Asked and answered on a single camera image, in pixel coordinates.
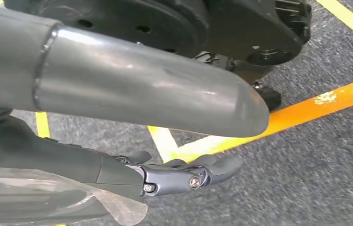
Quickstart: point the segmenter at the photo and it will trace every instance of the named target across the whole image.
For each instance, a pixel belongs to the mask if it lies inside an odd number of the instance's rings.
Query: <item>robotic finger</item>
[[[117,156],[117,160],[122,163],[125,162],[124,159],[131,159],[131,157]],[[160,196],[189,192],[222,183],[238,171],[242,160],[235,156],[216,158],[203,155],[190,164],[179,159],[164,165],[136,164],[131,161],[124,164],[144,178],[141,196]]]

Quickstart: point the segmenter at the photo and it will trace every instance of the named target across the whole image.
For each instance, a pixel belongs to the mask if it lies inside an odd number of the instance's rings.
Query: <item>gray carpet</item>
[[[286,107],[353,82],[353,31],[314,6],[312,39],[265,84]],[[353,0],[342,0],[353,11]],[[16,111],[33,128],[33,113]],[[161,161],[144,126],[49,114],[54,139],[108,153],[149,151]],[[173,131],[179,145],[201,135]],[[189,193],[147,199],[142,226],[353,225],[353,107],[229,150],[243,157],[230,181]],[[104,219],[89,225],[116,225]]]

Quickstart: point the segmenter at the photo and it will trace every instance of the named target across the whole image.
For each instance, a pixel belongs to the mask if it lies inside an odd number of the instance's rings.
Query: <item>curved pipe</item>
[[[249,137],[268,125],[238,76],[135,43],[0,9],[0,108]]]

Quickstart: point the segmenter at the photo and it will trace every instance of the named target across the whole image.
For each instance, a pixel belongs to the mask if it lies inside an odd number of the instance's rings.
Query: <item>clear plastic sheet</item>
[[[132,226],[146,213],[141,202],[56,174],[0,168],[0,226],[70,224],[109,214]]]

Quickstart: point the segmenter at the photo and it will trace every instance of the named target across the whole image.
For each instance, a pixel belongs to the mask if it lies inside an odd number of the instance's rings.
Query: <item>bolt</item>
[[[200,178],[198,176],[192,176],[189,179],[189,187],[190,189],[198,189],[198,186],[200,186]]]
[[[145,192],[153,192],[155,189],[156,189],[155,185],[145,184],[143,186],[143,191],[145,191]]]

